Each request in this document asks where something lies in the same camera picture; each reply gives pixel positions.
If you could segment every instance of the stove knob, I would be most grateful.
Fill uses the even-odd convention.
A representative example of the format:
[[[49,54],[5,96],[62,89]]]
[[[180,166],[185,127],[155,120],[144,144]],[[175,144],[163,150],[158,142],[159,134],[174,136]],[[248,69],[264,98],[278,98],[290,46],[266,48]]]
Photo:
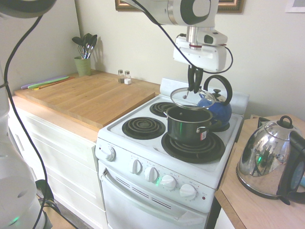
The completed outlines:
[[[142,164],[139,160],[134,159],[129,163],[129,172],[139,174],[142,171]]]
[[[154,182],[159,176],[157,169],[153,167],[146,168],[144,174],[145,174],[145,180],[148,182]]]
[[[176,180],[170,175],[165,175],[160,184],[165,186],[168,190],[173,190],[176,187]]]
[[[180,189],[180,196],[189,200],[194,199],[196,194],[196,189],[188,184],[182,185]]]
[[[102,155],[107,161],[113,161],[115,157],[115,150],[110,146],[101,149]]]

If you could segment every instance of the oven door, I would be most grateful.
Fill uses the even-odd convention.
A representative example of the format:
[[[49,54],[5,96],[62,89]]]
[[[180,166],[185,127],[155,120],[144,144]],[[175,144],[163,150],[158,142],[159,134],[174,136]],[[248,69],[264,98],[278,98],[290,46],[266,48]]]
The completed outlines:
[[[104,174],[109,229],[204,229],[207,214],[158,196],[113,171]]]

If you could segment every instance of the stove control panel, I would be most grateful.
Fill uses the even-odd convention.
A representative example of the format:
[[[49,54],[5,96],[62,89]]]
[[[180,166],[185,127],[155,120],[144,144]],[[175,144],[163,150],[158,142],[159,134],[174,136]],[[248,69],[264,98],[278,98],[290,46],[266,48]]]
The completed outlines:
[[[111,152],[110,148],[113,148],[115,153],[113,160],[107,160],[108,156],[104,156],[104,151]],[[156,163],[155,161],[159,160],[154,156],[152,158],[155,161],[151,161],[103,140],[97,142],[95,154],[107,169],[121,174],[135,185],[146,188],[148,195],[153,191],[200,212],[210,211],[215,190],[187,177],[185,174],[189,171],[183,174],[183,164],[175,167],[180,171],[178,173],[163,164]]]

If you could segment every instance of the white cabinet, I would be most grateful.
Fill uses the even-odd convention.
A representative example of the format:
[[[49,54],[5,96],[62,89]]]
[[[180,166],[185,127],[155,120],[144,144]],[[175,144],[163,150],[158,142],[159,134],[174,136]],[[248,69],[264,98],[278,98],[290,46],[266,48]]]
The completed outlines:
[[[235,229],[228,216],[221,208],[215,228],[214,229]]]
[[[106,213],[98,177],[95,143],[30,112],[18,113],[37,147],[57,201],[95,229],[107,229]],[[41,163],[13,110],[9,127],[17,146],[37,179],[44,179]]]

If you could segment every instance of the blue kettle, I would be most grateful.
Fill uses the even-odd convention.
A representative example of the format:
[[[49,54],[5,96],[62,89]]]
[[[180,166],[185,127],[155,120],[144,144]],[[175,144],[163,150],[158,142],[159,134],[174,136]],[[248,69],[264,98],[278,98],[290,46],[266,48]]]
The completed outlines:
[[[233,91],[229,81],[222,75],[212,75],[207,78],[203,85],[204,90],[208,90],[208,85],[211,79],[217,79],[224,85],[225,89],[227,90],[227,98],[219,94],[221,90],[214,89],[214,93],[212,95],[215,97],[216,102],[212,106],[208,107],[210,102],[204,98],[204,95],[202,94],[199,94],[202,99],[197,105],[200,107],[208,107],[207,109],[212,112],[214,119],[222,122],[222,125],[217,130],[214,130],[214,132],[224,131],[230,127],[229,121],[232,115],[230,101],[232,99]]]

